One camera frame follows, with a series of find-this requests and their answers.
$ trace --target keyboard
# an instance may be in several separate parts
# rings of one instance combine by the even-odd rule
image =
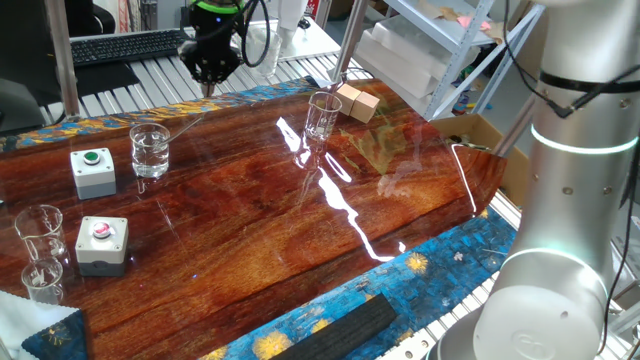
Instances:
[[[189,39],[181,30],[143,32],[71,42],[74,66],[121,60],[148,59],[178,54],[178,46]]]

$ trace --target glass cup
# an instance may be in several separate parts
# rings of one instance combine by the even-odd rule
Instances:
[[[280,47],[282,46],[282,38],[276,32],[275,26],[270,28],[270,42],[267,55],[260,65],[253,68],[253,72],[265,78],[270,78],[276,73],[278,66],[278,58],[280,57]],[[255,63],[260,59],[264,52],[264,45],[267,40],[267,29],[259,27],[250,27],[247,36],[247,59],[250,63]]]
[[[14,223],[29,250],[31,261],[59,257],[67,252],[62,232],[62,213],[51,205],[24,209]]]
[[[39,259],[22,270],[22,283],[29,291],[29,299],[58,305],[63,297],[62,265],[55,258]]]
[[[304,126],[306,135],[317,141],[327,140],[341,108],[342,102],[337,97],[322,91],[313,94]]]
[[[141,124],[131,128],[131,165],[136,175],[159,178],[167,172],[169,144],[165,141],[169,136],[169,130],[159,124]]]

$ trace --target small wooden block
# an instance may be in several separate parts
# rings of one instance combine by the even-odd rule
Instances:
[[[353,103],[353,108],[351,109],[350,115],[351,117],[358,119],[366,124],[369,122],[369,120],[371,120],[373,114],[376,112],[379,102],[380,99],[378,99],[377,97],[366,92],[362,92]]]
[[[348,116],[353,108],[353,103],[356,101],[356,98],[360,96],[360,93],[362,93],[362,91],[354,89],[347,84],[342,85],[335,93],[335,96],[342,102],[340,112]]]

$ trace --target glass beaker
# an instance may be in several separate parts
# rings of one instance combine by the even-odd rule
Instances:
[[[62,232],[62,213],[51,205],[24,209],[14,226],[29,250],[31,261],[64,255],[67,247]]]
[[[38,259],[22,270],[22,283],[27,287],[29,299],[44,304],[58,305],[64,291],[62,264],[56,258]]]
[[[322,91],[313,94],[304,126],[307,136],[318,141],[327,140],[341,108],[342,102],[337,97]]]
[[[160,124],[140,124],[131,128],[131,165],[136,175],[159,178],[169,169],[170,133]]]

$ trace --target desk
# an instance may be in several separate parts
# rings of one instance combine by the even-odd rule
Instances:
[[[504,159],[449,148],[379,81],[352,85],[381,98],[379,116],[340,118],[305,169],[293,160],[309,94],[208,114],[171,144],[158,181],[135,177],[127,129],[1,154],[0,289],[26,296],[12,227],[26,206],[60,208],[69,249],[83,216],[126,217],[125,277],[75,277],[64,304],[83,310],[93,358],[195,358],[489,204]],[[114,157],[118,193],[80,201],[69,152],[97,147]]]

